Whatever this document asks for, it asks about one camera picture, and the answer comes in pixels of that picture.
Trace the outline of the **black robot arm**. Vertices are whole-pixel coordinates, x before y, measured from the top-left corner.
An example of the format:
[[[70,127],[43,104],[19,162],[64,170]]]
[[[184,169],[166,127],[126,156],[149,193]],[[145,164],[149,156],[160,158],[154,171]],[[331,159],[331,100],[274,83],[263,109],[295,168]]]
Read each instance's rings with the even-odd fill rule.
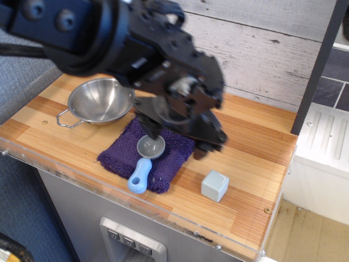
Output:
[[[167,129],[191,138],[201,159],[227,140],[212,113],[221,107],[224,78],[218,61],[195,49],[184,22],[173,1],[1,1],[1,29],[41,45],[16,54],[149,93],[134,101],[146,134]]]

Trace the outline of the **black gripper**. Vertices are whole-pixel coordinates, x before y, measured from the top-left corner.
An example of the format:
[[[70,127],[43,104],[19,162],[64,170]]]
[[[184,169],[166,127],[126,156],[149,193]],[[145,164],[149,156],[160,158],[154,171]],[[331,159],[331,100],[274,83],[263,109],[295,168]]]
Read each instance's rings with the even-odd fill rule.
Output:
[[[196,141],[194,158],[220,151],[227,136],[212,113],[224,80],[217,60],[194,48],[182,28],[185,15],[172,1],[111,1],[115,23],[109,74],[122,85],[154,94],[140,98],[136,116],[155,140],[168,129]]]

